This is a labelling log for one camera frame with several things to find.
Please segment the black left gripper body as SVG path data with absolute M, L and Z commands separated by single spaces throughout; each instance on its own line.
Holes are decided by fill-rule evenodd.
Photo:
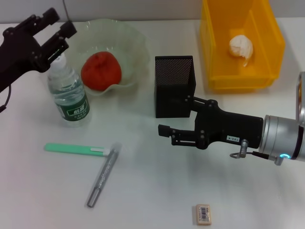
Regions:
M 50 68 L 42 47 L 29 33 L 10 27 L 3 32 L 0 46 L 0 90 L 30 71 L 43 73 Z

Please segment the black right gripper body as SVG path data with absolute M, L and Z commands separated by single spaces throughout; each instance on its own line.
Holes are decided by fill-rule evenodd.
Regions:
M 246 140 L 250 148 L 259 147 L 263 118 L 226 112 L 219 108 L 216 100 L 208 102 L 209 106 L 203 112 L 197 112 L 195 118 L 194 131 L 198 149 L 206 149 L 214 142 L 240 146 L 242 140 Z

